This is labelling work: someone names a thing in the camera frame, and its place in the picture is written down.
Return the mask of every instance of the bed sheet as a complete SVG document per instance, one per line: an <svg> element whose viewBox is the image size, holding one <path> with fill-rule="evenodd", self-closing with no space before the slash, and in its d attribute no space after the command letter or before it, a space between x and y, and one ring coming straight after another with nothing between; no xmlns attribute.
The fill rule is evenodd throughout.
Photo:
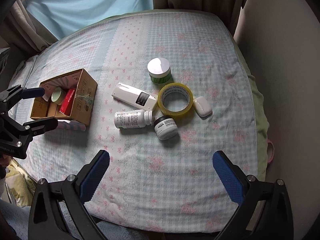
<svg viewBox="0 0 320 240"><path fill-rule="evenodd" d="M205 96L213 115L191 111L177 122L179 135L160 141L152 127L119 131L116 111L132 107L113 100L118 82L158 93L147 63L167 58L175 82ZM258 174L252 91L228 30L218 17L153 12L102 21L80 30L29 60L11 85L37 87L42 80L85 68L98 88L86 131L56 129L34 138L21 166L49 182L76 174L105 149L110 166L88 211L128 227L160 232L214 232L227 223L232 203L212 167L223 150L246 174ZM29 120L32 100L11 111Z"/></svg>

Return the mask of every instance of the cardboard box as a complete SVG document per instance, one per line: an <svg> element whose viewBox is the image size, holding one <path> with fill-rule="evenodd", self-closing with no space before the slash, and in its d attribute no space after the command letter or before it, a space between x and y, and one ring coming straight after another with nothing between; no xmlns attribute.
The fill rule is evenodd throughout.
<svg viewBox="0 0 320 240"><path fill-rule="evenodd" d="M61 120L75 120L88 126L97 85L97 82L83 68L42 81L39 87L45 89L45 95L34 99L30 118L37 120L56 117ZM76 88L70 115L60 113L60 106L51 101L50 97L56 87L64 90Z"/></svg>

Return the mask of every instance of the white jar lid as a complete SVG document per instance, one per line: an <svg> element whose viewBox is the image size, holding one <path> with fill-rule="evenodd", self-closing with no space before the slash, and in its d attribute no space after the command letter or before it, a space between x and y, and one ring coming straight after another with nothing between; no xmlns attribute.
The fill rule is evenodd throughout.
<svg viewBox="0 0 320 240"><path fill-rule="evenodd" d="M170 62L163 57L156 57L148 63L149 75L155 78L165 77L170 73Z"/></svg>

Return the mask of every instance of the mattress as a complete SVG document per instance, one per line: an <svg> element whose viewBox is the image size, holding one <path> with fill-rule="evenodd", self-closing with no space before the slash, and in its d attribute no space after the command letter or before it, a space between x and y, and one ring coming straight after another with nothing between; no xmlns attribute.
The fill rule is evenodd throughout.
<svg viewBox="0 0 320 240"><path fill-rule="evenodd" d="M194 97L206 97L213 108L206 119L190 111L177 121L179 135L167 141L151 126L119 131L113 124L116 111L133 109L112 98L118 82L159 92L147 72L155 57L167 58L174 81L186 84ZM106 19L30 58L10 85L37 87L79 68L98 83L90 127L37 136L18 162L36 180L52 182L77 174L100 149L107 150L110 166L86 203L89 213L150 231L215 232L237 205L212 167L212 154L223 150L244 173L264 179L263 97L217 16L154 10ZM29 121L31 107L32 100L22 100L10 115Z"/></svg>

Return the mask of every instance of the wall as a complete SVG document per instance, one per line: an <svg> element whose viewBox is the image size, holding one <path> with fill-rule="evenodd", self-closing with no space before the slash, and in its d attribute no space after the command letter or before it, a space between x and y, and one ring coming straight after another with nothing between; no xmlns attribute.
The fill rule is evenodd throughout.
<svg viewBox="0 0 320 240"><path fill-rule="evenodd" d="M320 23L305 0L247 0L235 40L265 97L266 180L284 180L301 239L320 212Z"/></svg>

